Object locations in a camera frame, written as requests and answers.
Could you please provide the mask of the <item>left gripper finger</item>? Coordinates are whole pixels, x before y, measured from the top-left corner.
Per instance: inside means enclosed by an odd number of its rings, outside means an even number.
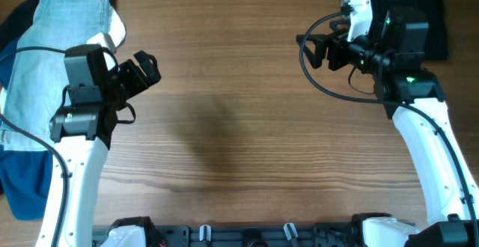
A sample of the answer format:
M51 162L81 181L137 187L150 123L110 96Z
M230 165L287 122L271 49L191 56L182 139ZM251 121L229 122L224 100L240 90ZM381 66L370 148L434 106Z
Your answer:
M158 83L162 78L157 64L143 63L135 68L138 74L135 82L137 90L145 90Z
M139 66L143 71L157 70L157 60L153 55L141 50L134 54L134 58L139 63Z

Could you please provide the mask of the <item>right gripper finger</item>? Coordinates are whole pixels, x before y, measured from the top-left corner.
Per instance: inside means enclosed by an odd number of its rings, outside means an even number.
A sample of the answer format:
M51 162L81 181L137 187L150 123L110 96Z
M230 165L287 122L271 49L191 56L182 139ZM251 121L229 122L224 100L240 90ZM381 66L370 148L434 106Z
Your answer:
M329 22L329 28L333 32L348 33L350 24L349 19L335 19Z
M304 48L304 53L314 69L318 69L322 66L323 59L326 57L326 50L329 47L329 37L325 34L312 34L306 37L304 34L298 34L296 36L296 42L300 44L304 39L310 41L314 45L314 50L309 49L307 46Z

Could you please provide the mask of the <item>light blue denim shorts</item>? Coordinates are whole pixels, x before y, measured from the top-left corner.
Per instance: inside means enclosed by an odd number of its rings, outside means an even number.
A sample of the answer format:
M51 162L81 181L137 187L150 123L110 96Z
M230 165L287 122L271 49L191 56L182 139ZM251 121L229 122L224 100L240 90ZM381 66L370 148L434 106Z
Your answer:
M32 26L19 39L4 116L52 144L49 122L68 83L63 51L109 27L109 0L40 0Z

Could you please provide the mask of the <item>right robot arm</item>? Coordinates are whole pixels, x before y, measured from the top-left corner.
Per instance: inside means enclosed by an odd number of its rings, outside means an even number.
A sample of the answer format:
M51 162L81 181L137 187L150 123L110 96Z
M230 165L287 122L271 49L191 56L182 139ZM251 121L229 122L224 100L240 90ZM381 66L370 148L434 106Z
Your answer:
M374 80L371 102L384 107L401 134L424 196L427 226L399 222L383 213L352 220L356 246L476 246L478 185L464 160L450 125L445 92L437 76L422 67L428 32L424 15L395 7L384 17L382 36L373 41L367 27L373 12L343 8L348 28L330 34L308 29L296 37L304 72L327 60L331 70L352 65Z

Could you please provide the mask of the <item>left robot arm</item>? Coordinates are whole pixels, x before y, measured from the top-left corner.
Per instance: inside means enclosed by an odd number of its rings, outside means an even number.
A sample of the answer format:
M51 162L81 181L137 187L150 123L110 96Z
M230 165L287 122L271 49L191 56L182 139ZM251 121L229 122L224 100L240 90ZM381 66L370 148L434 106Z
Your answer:
M128 99L158 83L157 60L144 51L108 68L109 49L85 44L67 49L64 66L68 104L52 116L49 129L55 159L37 246L90 246L101 171L117 113Z

